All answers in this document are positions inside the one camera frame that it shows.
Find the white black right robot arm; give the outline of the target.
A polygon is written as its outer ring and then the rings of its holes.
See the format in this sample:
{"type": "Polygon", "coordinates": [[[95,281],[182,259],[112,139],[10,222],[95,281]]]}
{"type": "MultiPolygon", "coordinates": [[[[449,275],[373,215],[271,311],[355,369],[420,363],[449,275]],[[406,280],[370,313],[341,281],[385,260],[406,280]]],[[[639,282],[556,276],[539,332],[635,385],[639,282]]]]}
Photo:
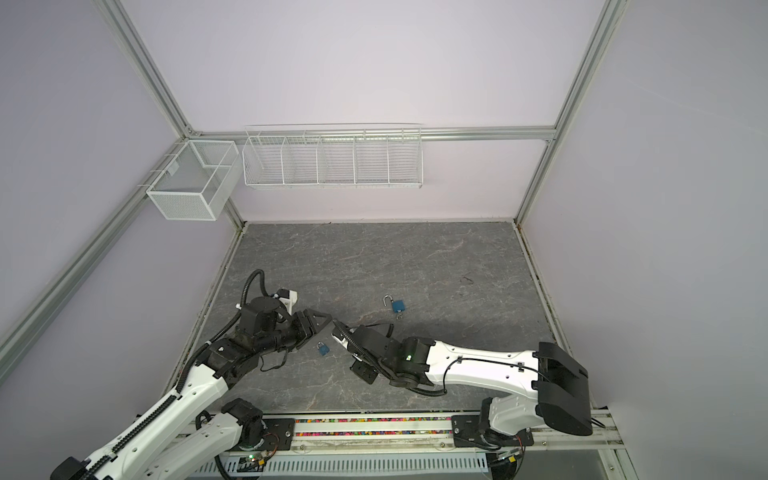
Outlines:
{"type": "Polygon", "coordinates": [[[454,385],[500,392],[481,407],[485,439],[542,425],[572,436],[593,433],[588,371],[555,343],[519,352],[477,350],[424,337],[399,341],[373,325],[352,328],[338,320],[333,337],[355,358],[351,370],[369,384],[382,376],[428,397],[454,385]]]}

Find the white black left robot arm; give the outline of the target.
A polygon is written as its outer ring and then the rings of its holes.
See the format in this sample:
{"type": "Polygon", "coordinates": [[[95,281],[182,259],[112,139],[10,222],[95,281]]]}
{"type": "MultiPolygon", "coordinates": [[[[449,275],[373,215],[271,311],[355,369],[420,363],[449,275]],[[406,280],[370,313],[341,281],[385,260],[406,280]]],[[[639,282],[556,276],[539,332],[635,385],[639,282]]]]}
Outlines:
{"type": "Polygon", "coordinates": [[[259,408],[243,399],[209,407],[264,356],[288,355],[332,323],[327,313],[296,310],[297,301],[293,290],[269,293],[264,271],[253,271],[234,316],[190,356],[175,385],[104,446],[62,461],[52,478],[183,479],[233,447],[261,448],[271,434],[259,408]]]}

